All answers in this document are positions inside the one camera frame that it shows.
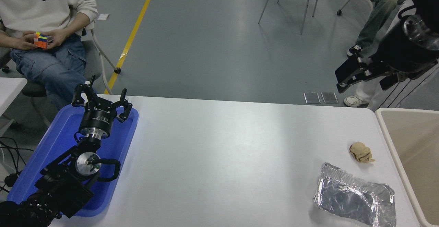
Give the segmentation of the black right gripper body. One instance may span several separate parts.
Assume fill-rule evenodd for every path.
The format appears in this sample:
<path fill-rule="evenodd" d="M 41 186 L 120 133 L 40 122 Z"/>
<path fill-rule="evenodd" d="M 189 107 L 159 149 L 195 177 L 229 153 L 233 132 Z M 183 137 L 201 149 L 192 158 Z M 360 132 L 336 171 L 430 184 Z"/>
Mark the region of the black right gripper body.
<path fill-rule="evenodd" d="M 422 71 L 437 59 L 438 33 L 407 36 L 402 28 L 392 28 L 374 54 L 374 62 L 405 73 Z"/>

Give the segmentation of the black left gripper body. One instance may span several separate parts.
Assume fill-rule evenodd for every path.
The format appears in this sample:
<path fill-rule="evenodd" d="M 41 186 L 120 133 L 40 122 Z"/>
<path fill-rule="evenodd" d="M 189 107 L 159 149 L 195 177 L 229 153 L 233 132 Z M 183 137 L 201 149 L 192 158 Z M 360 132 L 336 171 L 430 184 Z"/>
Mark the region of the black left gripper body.
<path fill-rule="evenodd" d="M 110 134 L 116 116 L 115 109 L 101 110 L 95 107 L 95 102 L 88 102 L 84 106 L 84 116 L 79 126 L 79 132 L 85 134 L 86 129 L 96 128 Z"/>

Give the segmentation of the person's left hand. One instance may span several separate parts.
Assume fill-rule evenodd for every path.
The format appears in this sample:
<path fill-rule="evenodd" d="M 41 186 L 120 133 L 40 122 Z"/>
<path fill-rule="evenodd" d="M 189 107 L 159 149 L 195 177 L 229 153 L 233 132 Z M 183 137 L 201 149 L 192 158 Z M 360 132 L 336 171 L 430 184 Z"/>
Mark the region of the person's left hand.
<path fill-rule="evenodd" d="M 54 49 L 55 47 L 61 46 L 61 44 L 68 38 L 72 33 L 68 29 L 55 29 L 48 32 L 43 32 L 44 36 L 51 36 L 53 41 L 48 43 L 45 50 Z"/>

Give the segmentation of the person's right hand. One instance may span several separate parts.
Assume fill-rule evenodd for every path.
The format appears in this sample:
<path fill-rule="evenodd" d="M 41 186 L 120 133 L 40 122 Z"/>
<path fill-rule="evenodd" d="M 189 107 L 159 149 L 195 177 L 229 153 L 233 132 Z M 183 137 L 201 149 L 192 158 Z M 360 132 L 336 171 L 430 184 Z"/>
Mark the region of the person's right hand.
<path fill-rule="evenodd" d="M 23 35 L 20 38 L 17 38 L 13 48 L 20 50 L 30 50 L 38 48 L 37 45 L 34 44 L 34 31 L 24 31 Z"/>

